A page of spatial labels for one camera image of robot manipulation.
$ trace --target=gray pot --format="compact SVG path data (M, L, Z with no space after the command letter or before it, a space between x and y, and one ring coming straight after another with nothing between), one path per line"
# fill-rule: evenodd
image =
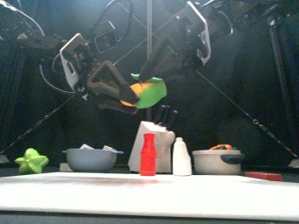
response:
M74 172L108 172L113 169L117 154L123 153L116 150L68 149L66 162Z
M199 174L239 175L244 154L239 150L196 150L193 167Z

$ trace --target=black pole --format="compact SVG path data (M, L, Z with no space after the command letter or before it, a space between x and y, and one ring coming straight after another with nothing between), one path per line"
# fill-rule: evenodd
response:
M288 94L288 88L287 88L287 82L285 82L285 70L284 70L281 50L279 45L276 17L268 17L267 22L269 26L268 32L269 32L271 44L272 44L273 55L275 55L276 73L277 73L280 90L283 95L284 112L285 112L285 119L288 124L287 126L288 126L289 136L292 139L293 149L297 149L299 148L297 132L295 128L295 116L293 116L293 110L291 106L289 94Z

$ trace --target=pot handle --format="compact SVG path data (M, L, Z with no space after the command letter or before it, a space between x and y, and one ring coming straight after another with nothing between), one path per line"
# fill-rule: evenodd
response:
M237 154L237 155L223 154L219 157L224 163L229 165L239 165L243 162L245 155L244 154Z

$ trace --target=gray bowl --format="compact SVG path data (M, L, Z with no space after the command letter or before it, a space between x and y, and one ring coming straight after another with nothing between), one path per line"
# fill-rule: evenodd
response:
M108 172L117 161L116 150L66 149L66 162L74 172Z

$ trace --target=red object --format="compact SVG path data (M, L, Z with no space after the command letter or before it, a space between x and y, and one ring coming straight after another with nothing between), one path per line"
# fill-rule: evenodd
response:
M272 181L283 181L283 176L276 173L267 173L267 172L259 172L259 171L247 171L245 177L253 178L253 179L265 179Z
M144 133L144 146L140 151L140 170L139 174L143 176L155 175L155 134Z

